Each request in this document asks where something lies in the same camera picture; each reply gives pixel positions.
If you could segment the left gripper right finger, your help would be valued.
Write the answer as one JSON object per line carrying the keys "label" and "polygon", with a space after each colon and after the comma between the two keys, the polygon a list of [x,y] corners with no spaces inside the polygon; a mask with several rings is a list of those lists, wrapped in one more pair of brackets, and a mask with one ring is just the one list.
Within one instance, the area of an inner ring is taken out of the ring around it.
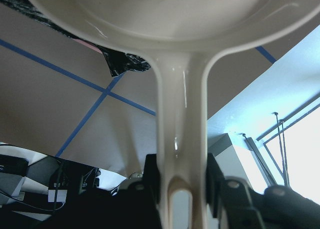
{"label": "left gripper right finger", "polygon": [[262,195],[246,180],[224,176],[214,155],[207,155],[206,202],[219,229],[264,229]]}

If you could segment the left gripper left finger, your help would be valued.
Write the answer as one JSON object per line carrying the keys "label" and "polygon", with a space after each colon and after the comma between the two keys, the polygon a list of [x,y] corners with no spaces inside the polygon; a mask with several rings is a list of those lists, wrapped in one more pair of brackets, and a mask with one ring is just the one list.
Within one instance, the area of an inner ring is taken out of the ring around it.
{"label": "left gripper left finger", "polygon": [[142,179],[127,189],[130,229],[160,229],[162,227],[157,205],[160,201],[160,172],[157,155],[145,157]]}

